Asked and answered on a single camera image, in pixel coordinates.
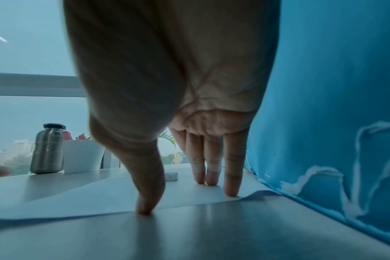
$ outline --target table surface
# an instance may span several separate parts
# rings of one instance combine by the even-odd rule
[[[191,173],[187,165],[166,170],[178,171],[179,177]],[[0,178],[0,209],[123,174],[122,169],[111,169]],[[244,178],[254,179],[249,175]],[[179,191],[188,183],[177,181],[174,185],[182,185],[176,189]],[[187,190],[184,196],[199,192]],[[171,194],[167,199],[178,197],[179,193]],[[150,217],[129,212],[0,221],[3,260],[201,258],[390,259],[390,246],[269,191],[259,191],[254,200],[157,209]]]

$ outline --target metal bottle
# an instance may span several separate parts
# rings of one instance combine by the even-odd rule
[[[31,173],[57,173],[63,169],[64,130],[66,130],[66,126],[61,124],[44,124],[44,130],[36,135]]]

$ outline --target blue fabric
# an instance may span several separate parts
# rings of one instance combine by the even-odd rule
[[[390,128],[378,123],[373,132],[378,121],[390,124],[390,0],[284,0],[277,57],[250,129],[249,170],[390,242]],[[349,216],[342,190],[355,200],[357,156],[363,214]],[[295,194],[284,188],[313,166],[338,173],[313,175]]]

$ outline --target white eraser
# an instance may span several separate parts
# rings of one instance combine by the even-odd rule
[[[165,179],[167,182],[177,181],[178,180],[178,173],[165,173]]]

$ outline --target white planter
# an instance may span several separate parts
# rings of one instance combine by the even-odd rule
[[[67,140],[63,142],[65,173],[83,173],[99,170],[105,147],[96,141]]]

